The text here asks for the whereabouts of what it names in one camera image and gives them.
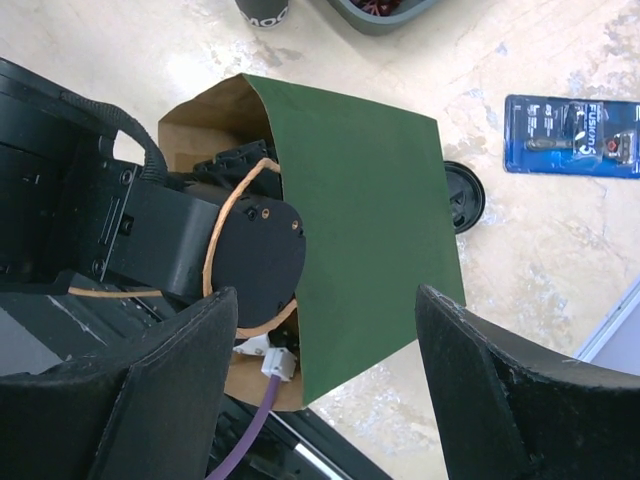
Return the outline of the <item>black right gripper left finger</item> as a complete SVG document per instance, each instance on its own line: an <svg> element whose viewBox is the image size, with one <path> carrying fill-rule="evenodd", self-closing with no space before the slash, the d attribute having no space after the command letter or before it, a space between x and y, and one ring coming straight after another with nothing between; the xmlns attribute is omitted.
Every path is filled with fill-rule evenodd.
<svg viewBox="0 0 640 480"><path fill-rule="evenodd" d="M224 288L104 351L1 380L5 479L202 479L230 365Z"/></svg>

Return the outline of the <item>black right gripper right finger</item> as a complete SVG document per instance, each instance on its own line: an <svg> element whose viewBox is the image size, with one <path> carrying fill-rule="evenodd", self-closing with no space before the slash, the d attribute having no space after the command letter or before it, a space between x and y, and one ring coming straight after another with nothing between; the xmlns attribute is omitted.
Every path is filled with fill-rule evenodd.
<svg viewBox="0 0 640 480"><path fill-rule="evenodd" d="M639 379L552 351L431 286L417 339L451 479L636 479Z"/></svg>

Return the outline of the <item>brown and green paper bag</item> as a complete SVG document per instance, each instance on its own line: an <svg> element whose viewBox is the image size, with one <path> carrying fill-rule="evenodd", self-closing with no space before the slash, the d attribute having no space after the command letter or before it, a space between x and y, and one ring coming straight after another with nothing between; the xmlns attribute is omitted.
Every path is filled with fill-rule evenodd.
<svg viewBox="0 0 640 480"><path fill-rule="evenodd" d="M171 171L262 141L306 254L295 289L291 381L233 351L226 394L296 411L411 343L415 293L464 297L438 127L432 118L301 85L239 74L186 101L151 137Z"/></svg>

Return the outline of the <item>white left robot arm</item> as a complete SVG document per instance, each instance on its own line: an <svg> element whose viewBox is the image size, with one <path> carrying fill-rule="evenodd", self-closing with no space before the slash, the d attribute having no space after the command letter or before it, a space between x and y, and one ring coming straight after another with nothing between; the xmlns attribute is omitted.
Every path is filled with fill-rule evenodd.
<svg viewBox="0 0 640 480"><path fill-rule="evenodd" d="M143 126L10 61L1 64L1 288L238 298L234 350L299 350L306 238L262 141L168 169ZM91 286L79 289L84 276Z"/></svg>

